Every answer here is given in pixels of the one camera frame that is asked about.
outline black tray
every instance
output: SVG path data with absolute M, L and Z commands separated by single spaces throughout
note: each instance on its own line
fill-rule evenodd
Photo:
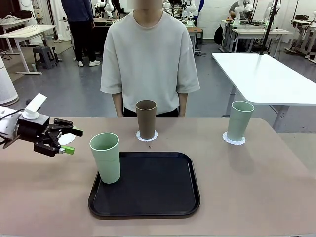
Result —
M 193 163 L 178 152 L 120 153 L 120 179 L 95 178 L 88 206 L 105 219 L 181 218 L 193 214 L 200 196 Z

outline neck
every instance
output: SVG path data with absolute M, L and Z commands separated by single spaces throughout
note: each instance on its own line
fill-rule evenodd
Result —
M 162 16 L 162 10 L 152 9 L 152 10 L 134 10 L 134 18 L 138 24 L 143 27 L 151 27 L 159 22 Z

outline cup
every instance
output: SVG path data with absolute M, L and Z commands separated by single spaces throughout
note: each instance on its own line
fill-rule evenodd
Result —
M 119 137 L 101 133 L 90 140 L 90 148 L 102 181 L 112 184 L 119 180 Z
M 149 140 L 155 136 L 157 104 L 152 100 L 142 100 L 136 104 L 140 137 Z
M 235 101 L 232 103 L 231 116 L 229 119 L 227 137 L 239 142 L 246 131 L 249 120 L 255 107 L 244 101 Z

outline person in white shirt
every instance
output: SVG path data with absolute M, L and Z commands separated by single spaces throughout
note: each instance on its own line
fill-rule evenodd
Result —
M 141 100 L 155 101 L 158 117 L 184 117 L 188 93 L 199 90 L 187 28 L 157 8 L 159 0 L 136 2 L 109 28 L 101 91 L 112 94 L 118 117 L 135 117 Z

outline white coaster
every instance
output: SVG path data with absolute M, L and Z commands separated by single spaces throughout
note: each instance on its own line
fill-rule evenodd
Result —
M 232 144 L 232 145 L 242 145 L 242 144 L 244 144 L 244 143 L 246 142 L 246 138 L 245 138 L 245 137 L 242 137 L 242 140 L 239 141 L 239 142 L 232 141 L 231 139 L 229 139 L 229 138 L 227 137 L 227 132 L 225 132 L 225 133 L 223 134 L 223 139 L 224 139 L 226 142 L 228 142 L 229 144 Z
M 67 145 L 69 143 L 71 143 L 72 141 L 74 141 L 75 139 L 75 135 L 71 134 L 71 133 L 67 133 L 62 135 L 59 139 L 58 142 L 61 146 Z
M 158 133 L 157 133 L 157 131 L 155 130 L 155 135 L 154 135 L 154 137 L 153 137 L 152 139 L 145 140 L 145 139 L 143 139 L 143 138 L 140 137 L 140 132 L 138 131 L 138 132 L 136 133 L 136 137 L 137 137 L 138 140 L 140 140 L 140 141 L 143 141 L 143 142 L 151 142 L 151 141 L 155 140 L 155 139 L 158 137 Z

